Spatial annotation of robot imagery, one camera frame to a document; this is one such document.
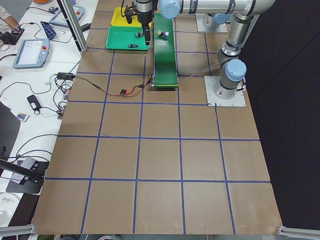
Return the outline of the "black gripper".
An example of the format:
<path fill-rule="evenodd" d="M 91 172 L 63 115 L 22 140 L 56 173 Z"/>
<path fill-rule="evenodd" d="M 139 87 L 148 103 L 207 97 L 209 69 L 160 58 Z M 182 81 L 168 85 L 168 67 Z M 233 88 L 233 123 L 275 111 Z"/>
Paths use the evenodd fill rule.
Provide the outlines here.
<path fill-rule="evenodd" d="M 137 16 L 137 20 L 144 27 L 145 45 L 149 46 L 151 41 L 151 32 L 149 23 L 153 17 L 153 2 L 152 1 L 133 1 L 131 5 L 126 5 L 124 15 L 129 24 L 132 23 L 132 16 Z"/>

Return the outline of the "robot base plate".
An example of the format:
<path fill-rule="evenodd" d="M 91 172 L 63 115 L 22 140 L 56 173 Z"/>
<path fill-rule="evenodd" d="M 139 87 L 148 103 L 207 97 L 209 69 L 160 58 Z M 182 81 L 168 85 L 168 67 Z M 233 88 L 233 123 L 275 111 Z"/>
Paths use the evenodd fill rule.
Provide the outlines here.
<path fill-rule="evenodd" d="M 207 105 L 210 107 L 246 107 L 242 86 L 228 90 L 221 86 L 220 76 L 205 76 Z"/>
<path fill-rule="evenodd" d="M 230 15 L 225 13 L 197 13 L 196 24 L 199 33 L 227 34 L 226 23 Z"/>

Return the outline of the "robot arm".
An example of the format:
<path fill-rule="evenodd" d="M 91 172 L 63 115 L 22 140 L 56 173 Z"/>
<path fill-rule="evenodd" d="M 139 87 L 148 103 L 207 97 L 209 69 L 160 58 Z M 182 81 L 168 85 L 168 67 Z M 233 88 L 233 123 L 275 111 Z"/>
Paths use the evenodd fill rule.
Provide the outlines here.
<path fill-rule="evenodd" d="M 130 6 L 125 7 L 124 16 L 128 24 L 132 23 L 132 16 L 137 16 L 143 30 L 145 44 L 148 46 L 151 41 L 149 24 L 153 19 L 153 2 L 151 0 L 135 0 Z"/>
<path fill-rule="evenodd" d="M 273 0 L 161 0 L 161 14 L 167 19 L 174 19 L 179 14 L 196 15 L 209 14 L 228 17 L 230 28 L 225 43 L 217 51 L 217 60 L 222 71 L 222 77 L 216 87 L 216 94 L 221 99 L 232 99 L 236 94 L 236 86 L 244 79 L 233 77 L 227 71 L 239 55 L 247 37 L 254 26 L 252 21 L 269 10 Z"/>

